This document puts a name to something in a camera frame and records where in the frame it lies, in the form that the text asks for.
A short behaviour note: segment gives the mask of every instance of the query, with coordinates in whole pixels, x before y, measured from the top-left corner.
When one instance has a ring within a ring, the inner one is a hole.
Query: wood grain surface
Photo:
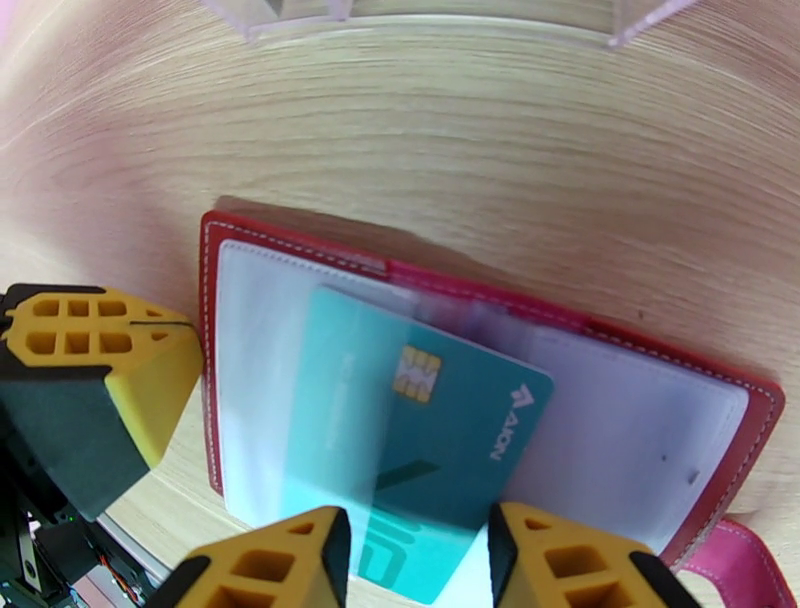
[[[193,0],[27,0],[2,51],[0,285],[108,284],[196,315],[199,217],[223,195],[352,220],[340,238],[411,259],[435,244],[440,269],[780,380],[732,512],[797,593],[798,31],[794,0],[706,0],[616,53],[434,16],[246,45]],[[201,426],[196,395],[111,510],[170,565],[243,529]]]

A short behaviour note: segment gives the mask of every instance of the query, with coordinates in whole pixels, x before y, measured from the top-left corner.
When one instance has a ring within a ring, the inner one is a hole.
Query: clear acrylic stand
[[[487,17],[591,34],[620,47],[695,0],[203,0],[247,39],[304,24],[385,16]]]

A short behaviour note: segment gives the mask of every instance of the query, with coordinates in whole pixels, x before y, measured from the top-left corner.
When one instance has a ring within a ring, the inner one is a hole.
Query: card logo
[[[503,460],[503,454],[506,453],[508,446],[511,445],[511,440],[514,438],[514,427],[519,424],[519,418],[517,418],[515,410],[521,407],[533,405],[535,402],[535,399],[533,398],[533,395],[531,395],[531,391],[526,384],[523,384],[519,390],[511,391],[511,399],[513,400],[511,403],[511,409],[508,410],[508,415],[506,416],[506,421],[503,424],[503,428],[500,431],[500,434],[497,436],[497,439],[495,439],[494,449],[492,450],[491,454],[489,454],[489,458],[492,460],[497,460],[498,462]]]
[[[392,388],[396,393],[427,404],[441,367],[442,360],[436,355],[406,345],[394,374]]]

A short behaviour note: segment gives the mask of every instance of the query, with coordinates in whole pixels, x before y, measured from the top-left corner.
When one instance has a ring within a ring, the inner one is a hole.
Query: white stitching
[[[353,270],[360,270],[362,272],[366,272],[366,273],[369,273],[369,274],[374,274],[374,275],[377,275],[377,276],[380,276],[380,277],[384,277],[384,278],[387,276],[386,272],[381,272],[379,270],[376,270],[375,268],[371,268],[371,267],[365,266],[363,264],[357,264],[355,262],[351,262],[349,260],[345,260],[343,258],[339,258],[339,257],[331,255],[331,254],[323,253],[321,251],[318,251],[316,249],[312,249],[310,247],[296,245],[294,243],[290,243],[288,241],[284,241],[283,239],[278,239],[278,238],[273,237],[273,236],[269,236],[269,235],[266,235],[266,234],[261,234],[261,233],[255,232],[253,230],[247,230],[246,228],[240,228],[239,226],[236,226],[234,224],[228,224],[226,222],[218,222],[218,221],[207,222],[206,225],[205,225],[205,238],[204,238],[204,242],[203,242],[203,249],[204,249],[203,264],[204,264],[204,269],[205,269],[205,272],[203,273],[203,323],[204,323],[204,326],[205,326],[204,327],[204,331],[205,331],[206,361],[211,361],[211,359],[210,359],[211,347],[210,347],[210,340],[209,340],[209,335],[210,335],[209,334],[209,318],[208,318],[208,268],[209,268],[209,265],[208,265],[208,256],[209,256],[208,249],[209,249],[209,247],[208,247],[208,244],[209,244],[209,240],[210,240],[209,232],[210,232],[210,227],[211,226],[219,226],[221,228],[227,228],[227,229],[233,230],[235,232],[240,232],[242,234],[247,234],[249,236],[255,237],[255,238],[260,239],[260,240],[265,240],[265,241],[267,241],[269,243],[272,243],[272,244],[277,244],[277,245],[292,249],[294,251],[298,251],[300,253],[305,253],[305,254],[311,255],[313,257],[316,257],[317,259],[320,259],[320,260],[323,260],[323,261],[326,261],[326,262],[329,262],[329,263],[336,264],[337,266],[342,266],[342,267],[350,268],[350,269],[353,269]],[[751,446],[750,450],[747,452],[744,460],[742,461],[742,464],[739,466],[738,470],[736,471],[735,475],[733,476],[733,479],[731,480],[730,484],[728,485],[728,488],[726,489],[725,493],[722,495],[722,497],[720,497],[720,499],[717,502],[716,506],[712,510],[711,515],[709,515],[708,519],[700,527],[700,529],[698,530],[697,534],[694,535],[694,537],[689,541],[689,543],[684,548],[683,552],[673,562],[673,566],[675,564],[679,563],[690,551],[694,550],[695,546],[701,540],[701,537],[704,536],[704,532],[706,532],[706,530],[709,528],[710,524],[712,524],[712,522],[715,523],[716,520],[719,517],[721,517],[721,510],[723,508],[723,505],[727,502],[730,494],[733,492],[733,489],[734,489],[734,487],[736,485],[736,482],[739,480],[739,477],[741,476],[742,472],[744,471],[744,469],[747,467],[748,463],[752,459],[753,453],[756,451],[758,446],[761,444],[761,439],[763,438],[764,433],[766,433],[767,428],[769,428],[770,423],[772,422],[772,418],[773,418],[774,413],[775,413],[775,408],[777,407],[777,399],[775,398],[775,396],[770,391],[766,390],[765,388],[763,388],[761,386],[756,386],[756,385],[751,384],[749,382],[744,382],[744,381],[740,380],[739,378],[733,378],[733,377],[730,377],[730,376],[725,376],[725,375],[720,374],[718,372],[714,372],[712,370],[705,369],[703,367],[700,367],[700,366],[694,365],[692,363],[689,363],[688,361],[683,361],[682,359],[678,359],[678,358],[675,358],[675,357],[670,357],[669,355],[667,355],[665,353],[662,353],[660,351],[657,351],[657,350],[654,350],[654,349],[647,349],[647,348],[645,348],[645,347],[643,347],[643,346],[641,346],[639,344],[634,344],[631,341],[622,340],[621,338],[619,338],[617,336],[612,336],[612,335],[606,334],[604,332],[597,332],[597,331],[592,330],[591,328],[582,327],[581,323],[579,323],[579,322],[577,322],[577,321],[575,321],[573,319],[567,318],[567,317],[562,316],[562,315],[554,314],[554,313],[552,313],[550,311],[542,310],[541,308],[536,307],[536,306],[528,306],[528,305],[525,305],[525,304],[515,303],[513,301],[505,300],[503,298],[497,298],[497,297],[494,297],[494,296],[486,296],[484,294],[481,294],[481,293],[478,293],[478,292],[475,292],[475,291],[472,291],[472,290],[468,290],[468,289],[454,289],[452,287],[447,287],[447,286],[433,285],[432,283],[430,283],[428,281],[425,281],[425,280],[422,280],[422,279],[417,279],[415,277],[405,277],[405,279],[408,282],[410,282],[412,285],[417,285],[417,286],[422,287],[424,289],[429,289],[429,290],[432,290],[432,291],[444,291],[444,292],[449,293],[451,295],[462,296],[462,297],[470,297],[470,298],[474,298],[474,299],[478,299],[478,300],[482,300],[482,301],[488,302],[490,304],[498,304],[498,305],[508,306],[509,308],[522,310],[522,311],[527,312],[528,314],[544,317],[546,319],[550,319],[550,320],[556,321],[558,323],[562,323],[564,325],[567,325],[567,326],[575,328],[575,329],[583,329],[586,333],[591,334],[591,335],[593,335],[593,336],[595,336],[597,338],[610,341],[610,342],[612,342],[614,344],[619,344],[619,345],[624,346],[626,348],[632,348],[632,349],[634,349],[634,350],[636,350],[638,352],[645,353],[645,354],[650,355],[652,357],[658,357],[658,358],[660,358],[660,359],[662,359],[664,361],[667,361],[669,363],[672,363],[672,364],[675,364],[675,365],[680,365],[682,367],[685,367],[687,369],[696,371],[696,372],[701,373],[701,374],[705,374],[705,375],[710,376],[712,378],[717,378],[719,380],[724,380],[725,382],[728,382],[728,383],[736,384],[738,386],[746,388],[747,390],[755,390],[755,391],[761,393],[762,395],[764,395],[767,399],[769,399],[769,401],[772,404],[772,406],[770,407],[770,410],[769,410],[769,412],[767,414],[767,418],[764,421],[764,424],[761,426],[761,429],[759,430],[759,433],[756,436],[755,442]],[[211,398],[210,381],[209,381],[208,378],[205,379],[205,385],[206,385],[206,392],[208,394],[207,398],[210,399]],[[207,407],[205,409],[207,410],[207,412],[206,412],[206,423],[207,423],[206,424],[206,436],[207,436],[207,440],[209,442],[209,445],[212,446],[212,450],[211,450],[211,452],[212,452],[211,460],[212,460],[212,468],[213,468],[212,476],[213,476],[215,485],[218,486],[219,482],[218,482],[218,479],[217,479],[217,466],[216,466],[216,453],[215,453],[217,447],[216,447],[216,444],[213,442],[213,434],[211,433],[211,430],[210,430],[211,429],[211,425],[209,424],[210,421],[211,421],[211,411],[210,411],[211,408]]]
[[[211,393],[211,374],[214,371],[214,361],[211,359],[211,338],[209,333],[209,319],[208,319],[208,271],[209,271],[209,240],[211,222],[205,225],[203,234],[203,350],[206,355],[207,373],[203,378],[203,387],[205,388],[205,404],[203,407],[203,415],[205,417],[205,433],[206,442],[208,443],[209,460],[211,460],[211,478],[214,481],[214,489],[222,489],[217,475],[217,444],[214,442],[214,432],[211,425],[211,402],[216,403],[216,396]]]
[[[725,604],[727,608],[733,608],[733,602],[730,600],[730,596],[726,593],[727,588],[725,587],[725,583],[719,576],[717,576],[716,572],[708,570],[707,568],[703,568],[702,566],[695,566],[695,565],[689,565],[686,569],[689,572],[695,572],[697,574],[701,574],[705,576],[708,580],[713,582],[714,587],[716,587],[720,597],[722,598],[722,603]]]
[[[775,586],[775,591],[778,593],[778,597],[781,599],[781,602],[788,603],[788,599],[786,598],[786,594],[783,591],[783,587],[778,582],[778,577],[775,575],[775,569],[770,566],[770,560],[764,553],[763,545],[761,545],[761,543],[754,541],[747,534],[743,533],[741,530],[737,530],[734,526],[731,526],[730,524],[725,524],[723,522],[720,524],[720,528],[725,532],[730,532],[731,534],[735,534],[736,536],[744,540],[751,548],[756,550],[758,557],[761,558],[761,563],[764,564],[764,568],[766,568],[770,578],[772,579],[772,584]]]
[[[275,251],[273,249],[268,249],[268,250],[265,251],[263,247],[259,247],[257,245],[252,245],[250,243],[243,243],[241,241],[226,242],[226,243],[220,245],[220,248],[219,248],[220,251],[223,248],[225,248],[226,250],[235,249],[237,251],[243,251],[245,253],[249,253],[249,254],[252,254],[252,255],[257,255],[257,256],[263,257],[263,258],[270,258],[270,257],[274,258],[275,256],[280,256],[281,263],[287,264],[289,266],[295,266],[295,267],[298,267],[298,268],[301,268],[301,269],[305,267],[304,264],[319,264],[319,262],[314,262],[314,261],[298,258],[297,256],[295,256],[295,255],[293,255],[291,253],[278,252],[278,251]],[[362,269],[362,270],[366,270],[368,267],[367,266],[359,266],[359,268]],[[322,268],[315,268],[314,271],[317,272],[318,274],[322,274],[322,275],[326,275],[326,276],[336,276],[336,275],[339,275],[342,272],[347,272],[347,271],[340,270],[339,268],[331,268],[329,266],[323,266]],[[352,273],[345,274],[345,275],[341,276],[341,278],[342,278],[342,280],[349,281],[351,283],[359,283],[359,282],[362,282],[362,281],[375,281],[376,280],[376,279],[372,279],[372,278],[363,278],[361,276],[354,275]]]
[[[694,548],[699,544],[699,541],[701,541],[704,538],[704,532],[713,523],[716,523],[716,521],[720,517],[722,517],[721,511],[723,509],[724,504],[727,502],[728,498],[730,497],[731,493],[733,492],[734,487],[736,486],[736,482],[739,480],[739,477],[741,476],[742,472],[744,471],[744,469],[747,467],[748,463],[752,459],[754,452],[756,451],[758,446],[761,444],[761,439],[763,438],[764,433],[766,433],[767,429],[770,426],[770,423],[772,422],[772,418],[773,418],[773,416],[775,414],[775,408],[778,405],[778,400],[775,398],[775,396],[770,391],[768,391],[764,387],[756,386],[755,384],[752,384],[750,382],[745,382],[745,381],[743,381],[743,380],[741,380],[739,378],[733,378],[731,376],[725,376],[723,374],[714,372],[714,371],[706,369],[704,367],[700,367],[698,365],[694,365],[692,363],[689,363],[688,361],[684,361],[684,360],[678,359],[676,357],[670,357],[669,355],[667,355],[665,353],[662,353],[660,351],[643,348],[642,346],[636,345],[636,344],[634,344],[633,342],[631,342],[629,340],[622,340],[621,338],[619,338],[617,336],[612,336],[612,335],[609,335],[609,334],[604,333],[604,332],[594,331],[591,328],[585,328],[585,331],[586,331],[586,333],[591,334],[591,335],[593,335],[593,336],[595,336],[597,338],[600,338],[602,340],[608,340],[610,342],[613,342],[614,344],[618,344],[618,345],[624,346],[626,348],[634,348],[634,349],[638,350],[639,352],[646,353],[646,354],[648,354],[650,356],[653,356],[653,357],[658,357],[660,359],[663,359],[664,361],[672,363],[673,365],[680,365],[682,367],[685,367],[687,369],[693,370],[695,372],[698,372],[698,373],[701,373],[701,374],[705,374],[706,376],[710,376],[712,378],[717,378],[719,380],[724,380],[725,382],[728,382],[729,384],[736,384],[738,386],[746,388],[748,391],[757,391],[757,392],[761,393],[762,395],[764,395],[767,399],[769,399],[769,402],[772,404],[772,406],[769,408],[769,412],[767,413],[767,418],[764,420],[764,424],[761,425],[761,429],[759,430],[758,435],[756,435],[755,442],[753,443],[753,445],[750,447],[750,450],[745,455],[745,458],[742,461],[742,464],[737,469],[736,473],[734,474],[733,478],[731,479],[730,484],[728,484],[728,487],[727,487],[725,493],[720,497],[719,502],[717,502],[716,506],[711,511],[711,515],[709,515],[709,517],[706,520],[706,522],[702,526],[700,526],[700,529],[697,531],[697,534],[695,534],[694,537],[687,543],[687,545],[684,548],[683,552],[672,563],[672,565],[675,566],[676,564],[680,563],[681,560],[683,560],[683,558],[688,553],[690,553],[691,551],[694,550]]]

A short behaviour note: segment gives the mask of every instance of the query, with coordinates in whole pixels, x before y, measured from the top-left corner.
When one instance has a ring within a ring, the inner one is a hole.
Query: card slot
[[[530,327],[528,347],[556,390],[505,498],[662,551],[733,440],[747,391],[553,328]]]
[[[410,315],[410,290],[225,241],[216,292],[216,387],[228,510],[251,526],[282,516],[291,403],[308,302],[322,284]]]

